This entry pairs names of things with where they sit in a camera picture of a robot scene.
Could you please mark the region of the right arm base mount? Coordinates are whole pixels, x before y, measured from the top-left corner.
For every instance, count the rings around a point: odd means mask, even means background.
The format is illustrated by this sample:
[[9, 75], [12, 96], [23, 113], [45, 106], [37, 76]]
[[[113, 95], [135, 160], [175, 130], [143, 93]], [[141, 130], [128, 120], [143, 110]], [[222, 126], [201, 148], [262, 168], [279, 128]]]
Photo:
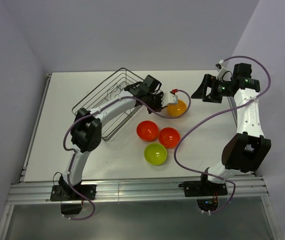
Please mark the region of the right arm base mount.
[[203, 183], [200, 180], [184, 181], [178, 185], [186, 198], [195, 197], [201, 211], [213, 212], [219, 207], [219, 196], [227, 196], [226, 184]]

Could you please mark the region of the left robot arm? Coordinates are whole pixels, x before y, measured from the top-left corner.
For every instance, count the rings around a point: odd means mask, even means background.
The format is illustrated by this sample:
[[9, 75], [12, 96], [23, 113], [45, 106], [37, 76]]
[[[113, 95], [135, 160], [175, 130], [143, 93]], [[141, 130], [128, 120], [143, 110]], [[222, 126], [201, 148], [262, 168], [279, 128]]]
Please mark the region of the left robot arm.
[[71, 137], [72, 147], [63, 145], [65, 151], [72, 152], [72, 157], [54, 186], [56, 194], [67, 200], [86, 197], [81, 189], [83, 171], [89, 155], [102, 141], [103, 127], [141, 105], [146, 106], [150, 113], [161, 112], [167, 106], [161, 86], [159, 80], [147, 75], [142, 81], [126, 85], [99, 106], [89, 110], [82, 107], [76, 112], [74, 122], [65, 134]]

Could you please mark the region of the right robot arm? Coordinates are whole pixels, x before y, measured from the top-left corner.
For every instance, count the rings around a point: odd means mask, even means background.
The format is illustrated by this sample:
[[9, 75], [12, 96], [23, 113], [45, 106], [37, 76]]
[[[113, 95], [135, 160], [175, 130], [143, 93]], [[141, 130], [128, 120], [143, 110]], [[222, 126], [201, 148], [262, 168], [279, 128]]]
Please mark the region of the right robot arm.
[[229, 70], [222, 62], [216, 65], [217, 76], [205, 74], [193, 99], [208, 103], [221, 103], [223, 97], [234, 99], [237, 129], [221, 154], [221, 161], [205, 170], [201, 175], [199, 190], [210, 195], [226, 179], [238, 173], [255, 172], [271, 149], [271, 140], [265, 138], [261, 128], [259, 101], [260, 82], [253, 79], [252, 66], [238, 63], [234, 66], [230, 80], [224, 80]]

